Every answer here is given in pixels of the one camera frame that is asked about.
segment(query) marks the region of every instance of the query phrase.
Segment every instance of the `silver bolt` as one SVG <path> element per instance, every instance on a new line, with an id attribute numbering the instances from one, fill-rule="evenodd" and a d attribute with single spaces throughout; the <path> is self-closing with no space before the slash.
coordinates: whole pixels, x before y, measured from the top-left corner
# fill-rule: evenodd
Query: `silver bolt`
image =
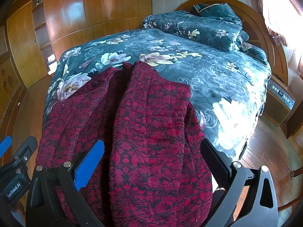
<path id="1" fill-rule="evenodd" d="M 241 163 L 239 163 L 239 162 L 237 162 L 237 161 L 235 161 L 235 162 L 233 163 L 233 165 L 234 165 L 234 167 L 236 167 L 236 168 L 240 168 L 240 167 L 241 167 Z"/>
<path id="2" fill-rule="evenodd" d="M 43 169 L 43 166 L 37 166 L 36 170 L 39 172 L 39 171 L 42 171 Z"/>
<path id="3" fill-rule="evenodd" d="M 70 161 L 66 161 L 63 164 L 63 166 L 66 167 L 66 168 L 70 167 L 71 165 L 72 165 L 72 162 L 70 162 Z"/>
<path id="4" fill-rule="evenodd" d="M 268 167 L 267 166 L 261 166 L 261 169 L 265 172 L 268 172 Z"/>

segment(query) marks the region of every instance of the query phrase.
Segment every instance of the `red garment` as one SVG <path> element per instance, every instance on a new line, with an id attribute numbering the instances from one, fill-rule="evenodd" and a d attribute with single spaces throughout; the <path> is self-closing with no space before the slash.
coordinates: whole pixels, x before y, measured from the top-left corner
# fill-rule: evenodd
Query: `red garment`
<path id="1" fill-rule="evenodd" d="M 163 79 L 146 63 L 110 67 L 54 105 L 36 164 L 58 167 L 101 139 L 105 154 L 80 192 L 105 226 L 200 226 L 212 184 L 189 99 L 190 86 Z"/>

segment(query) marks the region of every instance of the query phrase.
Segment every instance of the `wooden headboard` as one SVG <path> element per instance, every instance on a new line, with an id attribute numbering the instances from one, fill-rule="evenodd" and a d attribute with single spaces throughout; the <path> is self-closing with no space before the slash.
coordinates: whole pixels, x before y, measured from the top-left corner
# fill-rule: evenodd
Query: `wooden headboard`
<path id="1" fill-rule="evenodd" d="M 249 35 L 248 42 L 262 48 L 267 55 L 272 73 L 285 85 L 288 85 L 288 67 L 284 50 L 281 45 L 276 46 L 269 35 L 264 18 L 250 6 L 238 0 L 189 0 L 180 5 L 176 10 L 190 10 L 195 4 L 228 3 L 237 16 L 241 19 L 243 30 Z"/>

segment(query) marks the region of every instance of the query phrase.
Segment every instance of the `cabinet door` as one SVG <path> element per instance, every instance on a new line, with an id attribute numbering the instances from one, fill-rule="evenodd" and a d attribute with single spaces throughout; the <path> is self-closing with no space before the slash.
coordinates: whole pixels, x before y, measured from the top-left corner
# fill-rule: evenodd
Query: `cabinet door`
<path id="1" fill-rule="evenodd" d="M 7 19 L 7 31 L 16 66 L 29 88 L 47 75 L 39 45 L 35 42 L 31 2 Z"/>

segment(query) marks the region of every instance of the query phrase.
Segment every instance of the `sheer curtain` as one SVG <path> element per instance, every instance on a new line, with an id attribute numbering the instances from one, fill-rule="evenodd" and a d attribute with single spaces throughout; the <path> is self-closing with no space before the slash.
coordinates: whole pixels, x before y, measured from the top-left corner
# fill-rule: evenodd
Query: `sheer curtain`
<path id="1" fill-rule="evenodd" d="M 277 45 L 303 49 L 303 18 L 290 0 L 258 0 L 258 6 Z"/>

